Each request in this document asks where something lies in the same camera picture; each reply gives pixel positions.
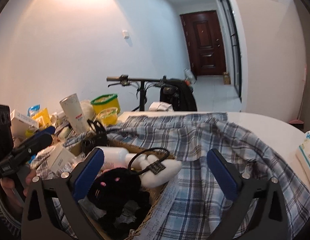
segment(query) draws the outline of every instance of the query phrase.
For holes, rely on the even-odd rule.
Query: handlebar grip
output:
[[[120,77],[107,77],[107,81],[120,81]]]

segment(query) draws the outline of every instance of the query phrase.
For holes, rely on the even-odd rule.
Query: tiled floor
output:
[[[198,111],[239,112],[241,101],[233,85],[224,85],[223,77],[200,76],[194,88]]]

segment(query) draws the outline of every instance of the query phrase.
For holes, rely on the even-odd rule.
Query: wooden door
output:
[[[181,15],[191,70],[196,76],[223,75],[224,45],[216,11]]]

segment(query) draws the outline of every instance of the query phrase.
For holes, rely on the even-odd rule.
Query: blue gripper pad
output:
[[[218,150],[212,149],[207,153],[207,165],[228,200],[235,201],[238,197],[236,181],[227,169],[227,162]]]
[[[78,175],[73,184],[73,198],[77,202],[86,197],[90,187],[92,186],[98,172],[104,164],[104,152],[102,149],[94,148],[89,155],[91,158],[86,163],[82,172]]]

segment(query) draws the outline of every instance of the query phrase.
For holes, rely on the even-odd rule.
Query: black bag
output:
[[[165,81],[168,86],[163,86],[160,90],[160,101],[173,105],[174,111],[197,112],[196,101],[191,88],[180,79],[168,79]],[[165,94],[167,87],[177,88],[176,94]]]

